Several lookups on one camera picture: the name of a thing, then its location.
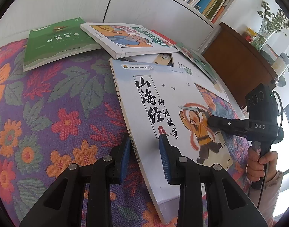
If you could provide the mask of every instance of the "cabinet door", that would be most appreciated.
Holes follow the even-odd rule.
[[[111,0],[104,22],[139,24],[194,50],[213,29],[174,0]]]
[[[102,22],[108,3],[109,0],[15,0],[0,20],[0,40],[77,17],[86,22]]]

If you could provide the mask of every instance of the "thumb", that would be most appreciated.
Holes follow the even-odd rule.
[[[264,156],[262,156],[258,162],[259,164],[261,165],[264,165],[266,163],[269,163],[269,162],[277,162],[277,159],[278,159],[278,154],[276,151],[269,151],[267,154],[265,154]]]

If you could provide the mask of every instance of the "floral tablecloth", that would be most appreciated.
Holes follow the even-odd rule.
[[[94,163],[119,145],[126,131],[110,56],[104,50],[22,72],[26,42],[0,48],[0,197],[16,226],[70,163]],[[199,90],[212,114],[238,118],[229,103]],[[223,136],[234,161],[228,171],[246,190],[249,144],[240,137]],[[111,204],[114,227],[164,226],[135,156],[131,156],[125,181],[111,186]],[[205,203],[204,211],[207,222]],[[176,226],[176,219],[168,226]]]

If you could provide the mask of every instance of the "glass vase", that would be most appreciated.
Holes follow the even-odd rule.
[[[262,20],[262,24],[256,37],[254,37],[251,45],[253,45],[259,52],[265,45],[267,40],[275,33],[274,30],[270,29],[269,22],[267,20]]]

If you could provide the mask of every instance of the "metal bolt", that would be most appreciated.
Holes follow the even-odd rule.
[[[184,157],[184,156],[180,156],[180,157],[178,158],[178,160],[179,160],[180,162],[182,162],[182,163],[187,162],[187,158]]]
[[[213,168],[214,168],[216,171],[220,171],[220,170],[221,170],[221,165],[215,164],[215,165],[213,165]]]
[[[104,161],[111,161],[112,160],[112,156],[111,155],[106,155],[104,157]]]
[[[69,165],[69,170],[75,170],[77,168],[77,164],[72,163]]]

